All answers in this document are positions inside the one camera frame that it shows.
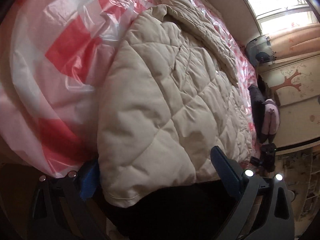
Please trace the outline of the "window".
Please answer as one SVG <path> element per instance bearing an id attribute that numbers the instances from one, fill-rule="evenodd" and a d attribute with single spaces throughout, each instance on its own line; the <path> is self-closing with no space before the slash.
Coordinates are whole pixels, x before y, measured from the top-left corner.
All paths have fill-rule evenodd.
<path id="1" fill-rule="evenodd" d="M 246 0 L 263 34 L 318 23 L 306 0 Z"/>

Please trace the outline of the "beige quilted jacket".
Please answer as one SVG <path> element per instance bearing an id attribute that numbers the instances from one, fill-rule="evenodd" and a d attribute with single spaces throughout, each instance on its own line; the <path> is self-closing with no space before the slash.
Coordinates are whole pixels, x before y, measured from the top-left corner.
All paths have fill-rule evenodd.
<path id="1" fill-rule="evenodd" d="M 217 179 L 210 150 L 244 161 L 252 133 L 235 53 L 188 0 L 161 0 L 120 43 L 99 102 L 105 199 L 130 207 L 164 187 Z"/>

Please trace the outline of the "beige headboard panel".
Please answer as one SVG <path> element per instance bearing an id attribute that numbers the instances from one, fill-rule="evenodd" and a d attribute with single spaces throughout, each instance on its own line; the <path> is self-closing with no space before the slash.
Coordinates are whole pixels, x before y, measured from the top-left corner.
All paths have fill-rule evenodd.
<path id="1" fill-rule="evenodd" d="M 247 0 L 207 0 L 222 15 L 234 39 L 246 46 L 261 35 L 255 14 Z"/>

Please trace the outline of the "blue pink right curtain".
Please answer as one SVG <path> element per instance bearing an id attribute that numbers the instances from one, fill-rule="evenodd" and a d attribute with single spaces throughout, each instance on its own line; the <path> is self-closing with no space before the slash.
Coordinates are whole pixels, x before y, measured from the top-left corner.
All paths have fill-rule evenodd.
<path id="1" fill-rule="evenodd" d="M 261 35 L 250 41 L 245 48 L 246 56 L 253 67 L 317 52 L 319 52 L 318 23 Z"/>

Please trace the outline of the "red white checkered plastic sheet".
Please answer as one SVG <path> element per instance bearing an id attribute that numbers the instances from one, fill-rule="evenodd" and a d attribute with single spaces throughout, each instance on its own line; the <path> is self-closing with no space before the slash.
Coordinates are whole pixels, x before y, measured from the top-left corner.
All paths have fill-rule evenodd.
<path id="1" fill-rule="evenodd" d="M 254 69 L 206 0 L 189 0 L 236 57 L 247 115 Z M 137 15 L 161 0 L 1 0 L 1 152 L 56 178 L 97 150 L 98 96 Z"/>

